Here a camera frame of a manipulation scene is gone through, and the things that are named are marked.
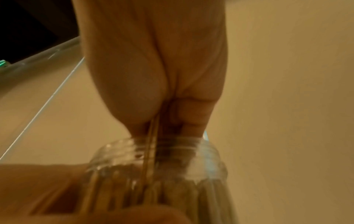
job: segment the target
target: clear plastic jar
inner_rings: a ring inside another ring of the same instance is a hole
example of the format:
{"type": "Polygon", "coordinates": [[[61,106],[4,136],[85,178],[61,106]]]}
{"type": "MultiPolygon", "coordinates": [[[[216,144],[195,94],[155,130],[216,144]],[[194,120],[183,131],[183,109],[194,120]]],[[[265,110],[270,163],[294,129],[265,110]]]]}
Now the clear plastic jar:
{"type": "Polygon", "coordinates": [[[84,178],[79,213],[164,204],[194,224],[237,223],[227,170],[212,144],[200,138],[159,138],[151,143],[156,145],[155,156],[149,157],[152,170],[143,173],[146,142],[124,139],[98,150],[84,178]]]}

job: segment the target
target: transparent plastic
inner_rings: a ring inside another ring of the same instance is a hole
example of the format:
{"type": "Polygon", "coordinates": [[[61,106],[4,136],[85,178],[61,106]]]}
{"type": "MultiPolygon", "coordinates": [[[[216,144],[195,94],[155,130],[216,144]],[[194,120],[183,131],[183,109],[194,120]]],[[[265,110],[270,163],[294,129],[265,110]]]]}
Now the transparent plastic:
{"type": "Polygon", "coordinates": [[[143,172],[146,138],[108,144],[89,163],[77,207],[79,213],[115,211],[140,204],[164,204],[194,224],[236,224],[218,151],[200,138],[159,138],[153,170],[143,172]]]}

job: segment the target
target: jar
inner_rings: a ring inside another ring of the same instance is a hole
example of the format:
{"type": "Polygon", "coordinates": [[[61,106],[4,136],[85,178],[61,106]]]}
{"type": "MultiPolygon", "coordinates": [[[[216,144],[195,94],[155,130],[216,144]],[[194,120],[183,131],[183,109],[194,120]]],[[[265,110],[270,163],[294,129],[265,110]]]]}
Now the jar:
{"type": "Polygon", "coordinates": [[[209,141],[155,139],[151,142],[154,156],[145,160],[152,169],[144,173],[147,142],[147,138],[124,139],[100,148],[84,176],[77,212],[164,204],[180,210],[194,224],[237,223],[226,167],[209,141]]]}

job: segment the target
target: beige wall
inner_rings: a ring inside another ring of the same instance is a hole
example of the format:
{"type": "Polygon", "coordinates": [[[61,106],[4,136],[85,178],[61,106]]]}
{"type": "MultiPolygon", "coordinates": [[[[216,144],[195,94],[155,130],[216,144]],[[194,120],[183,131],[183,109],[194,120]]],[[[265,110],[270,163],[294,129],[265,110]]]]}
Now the beige wall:
{"type": "MultiPolygon", "coordinates": [[[[242,224],[354,223],[354,1],[228,4],[229,67],[208,135],[242,224]]],[[[85,65],[3,163],[79,163],[127,136],[85,65]]]]}

